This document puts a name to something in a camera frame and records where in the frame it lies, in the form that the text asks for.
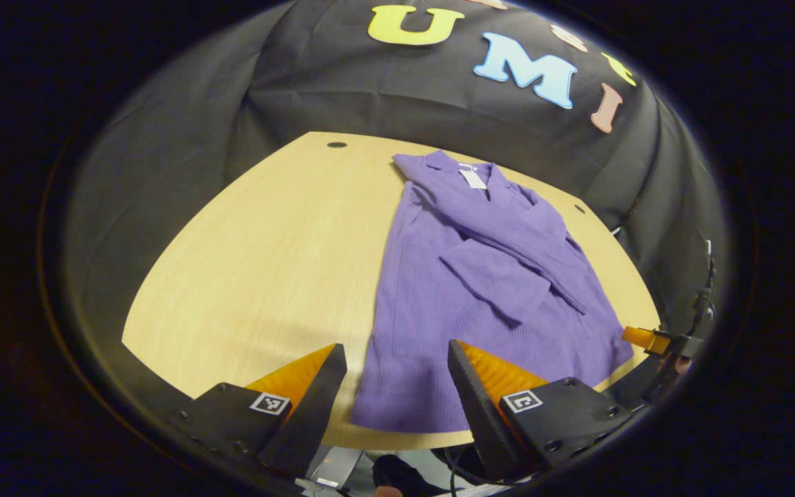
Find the blue letter m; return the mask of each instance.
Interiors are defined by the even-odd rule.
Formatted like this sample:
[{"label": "blue letter m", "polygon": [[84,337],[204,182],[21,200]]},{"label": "blue letter m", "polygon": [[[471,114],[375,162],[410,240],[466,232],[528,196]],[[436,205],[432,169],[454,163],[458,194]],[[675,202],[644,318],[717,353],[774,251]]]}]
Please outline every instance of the blue letter m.
[{"label": "blue letter m", "polygon": [[482,65],[474,67],[474,72],[484,78],[508,81],[508,73],[504,70],[507,64],[518,87],[526,88],[536,79],[542,78],[542,82],[533,87],[536,94],[564,109],[572,108],[569,83],[578,70],[575,66],[553,55],[533,62],[516,40],[494,32],[484,32],[483,37],[489,40],[487,59]]}]

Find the yellow letter u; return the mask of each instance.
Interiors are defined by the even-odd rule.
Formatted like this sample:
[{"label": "yellow letter u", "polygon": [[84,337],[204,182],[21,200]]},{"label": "yellow letter u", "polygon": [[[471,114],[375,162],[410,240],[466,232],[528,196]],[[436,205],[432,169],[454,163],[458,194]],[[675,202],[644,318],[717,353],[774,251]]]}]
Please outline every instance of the yellow letter u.
[{"label": "yellow letter u", "polygon": [[450,37],[456,19],[463,19],[464,14],[446,9],[428,9],[433,16],[431,26],[425,31],[404,31],[401,24],[404,17],[414,12],[411,6],[378,6],[373,7],[373,20],[367,28],[373,40],[402,45],[433,45]]}]

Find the cable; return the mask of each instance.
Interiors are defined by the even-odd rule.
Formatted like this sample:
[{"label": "cable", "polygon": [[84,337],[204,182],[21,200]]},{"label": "cable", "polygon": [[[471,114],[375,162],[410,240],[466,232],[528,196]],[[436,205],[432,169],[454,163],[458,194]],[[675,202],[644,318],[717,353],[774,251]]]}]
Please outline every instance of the cable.
[{"label": "cable", "polygon": [[447,463],[452,468],[451,474],[450,474],[450,490],[454,491],[453,495],[455,495],[454,482],[455,482],[455,475],[457,473],[458,473],[458,475],[460,477],[466,479],[466,481],[468,483],[472,484],[472,485],[501,485],[501,487],[517,487],[518,485],[521,485],[520,483],[508,483],[508,482],[501,482],[501,481],[492,481],[492,480],[489,480],[489,479],[486,479],[486,478],[481,478],[481,477],[473,475],[473,474],[465,471],[464,469],[460,468],[458,466],[458,460],[461,460],[462,456],[464,455],[464,451],[470,449],[471,447],[472,446],[463,447],[463,449],[460,451],[460,453],[458,453],[457,459],[455,459],[455,460],[453,460],[452,456],[450,456],[450,450],[448,450],[447,447],[444,447],[444,456],[446,457]]},{"label": "cable", "polygon": [[[462,455],[464,454],[464,451],[468,450],[468,447],[470,447],[470,446],[466,446],[464,449],[462,449],[462,451],[460,453],[458,453],[458,458],[459,459],[462,458]],[[447,457],[447,462],[449,462],[450,465],[452,466],[452,469],[450,471],[450,494],[452,495],[452,497],[457,497],[457,496],[455,496],[455,466],[457,466],[457,465],[455,464],[455,462],[450,457],[450,450],[444,449],[444,455]]]}]

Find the black fabric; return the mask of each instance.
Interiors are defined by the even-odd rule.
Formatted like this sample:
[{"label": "black fabric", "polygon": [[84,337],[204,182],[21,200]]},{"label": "black fabric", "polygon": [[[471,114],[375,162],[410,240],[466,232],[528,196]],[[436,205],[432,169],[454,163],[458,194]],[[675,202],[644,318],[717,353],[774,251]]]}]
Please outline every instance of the black fabric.
[{"label": "black fabric", "polygon": [[[498,12],[477,3],[428,2],[457,10],[441,43],[413,47],[367,34],[373,6],[362,0],[299,0],[272,30],[242,101],[233,133],[229,178],[310,130],[359,133],[420,142],[504,164],[583,198],[610,229],[630,210],[650,167],[657,138],[656,103],[649,86],[636,87],[588,53],[561,41],[536,12]],[[426,6],[410,2],[404,28],[424,30]],[[532,87],[473,72],[486,59],[483,32],[516,39],[531,59],[552,54],[578,67],[565,110]],[[624,99],[606,135],[590,122],[600,85]]]},{"label": "black fabric", "polygon": [[[0,3],[0,494],[255,494],[196,478],[102,409],[50,333],[34,260],[42,191],[80,110],[105,99],[100,117],[110,114],[122,88],[136,88],[136,76],[164,54],[261,2]],[[668,88],[694,103],[720,167],[750,188],[747,199],[746,188],[729,183],[744,277],[732,309],[717,312],[714,361],[690,371],[669,409],[640,418],[640,430],[561,475],[563,485],[521,494],[795,495],[795,4],[571,4],[638,45],[637,60],[647,57]],[[113,79],[119,90],[101,90]]]},{"label": "black fabric", "polygon": [[[732,227],[720,185],[691,128],[656,84],[614,47],[586,38],[582,53],[535,12],[428,0],[460,10],[447,41],[429,47],[374,41],[380,2],[299,0],[240,21],[149,79],[112,117],[78,163],[63,164],[66,218],[57,231],[64,307],[86,359],[133,409],[165,416],[183,395],[121,343],[127,313],[155,260],[225,186],[307,131],[362,133],[493,161],[584,200],[637,265],[669,329],[685,331],[707,276],[713,240],[716,309],[732,292]],[[426,6],[404,22],[425,29]],[[477,76],[484,31],[578,67],[565,110],[514,81]],[[600,56],[622,59],[631,87]],[[606,135],[590,122],[600,83],[624,99]]]}]

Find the orange part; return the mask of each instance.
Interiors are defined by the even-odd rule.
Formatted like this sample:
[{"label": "orange part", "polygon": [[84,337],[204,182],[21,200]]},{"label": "orange part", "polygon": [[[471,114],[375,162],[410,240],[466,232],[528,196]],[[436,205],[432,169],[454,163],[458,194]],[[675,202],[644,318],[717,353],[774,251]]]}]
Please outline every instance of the orange part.
[{"label": "orange part", "polygon": [[510,427],[508,419],[505,418],[504,413],[499,408],[499,400],[504,396],[510,396],[511,393],[523,392],[532,388],[541,387],[543,384],[548,384],[547,381],[537,377],[531,372],[522,369],[516,364],[505,361],[505,359],[497,358],[492,353],[486,352],[483,349],[478,349],[473,345],[456,340],[464,354],[468,357],[477,377],[480,378],[480,383],[487,391],[489,399],[495,404],[499,414],[505,420],[505,424]]},{"label": "orange part", "polygon": [[321,366],[335,345],[337,344],[328,345],[306,355],[305,358],[296,359],[296,361],[254,381],[246,388],[257,392],[274,393],[276,396],[290,399],[291,409],[287,413],[287,418],[290,418],[293,410],[302,402],[312,380],[318,375],[318,371],[321,371]]},{"label": "orange part", "polygon": [[671,344],[670,339],[658,336],[653,333],[653,331],[634,327],[625,327],[625,332],[622,333],[621,339],[625,342],[643,347],[649,350],[649,352],[658,353],[658,355],[664,355],[668,349],[668,345]]}]

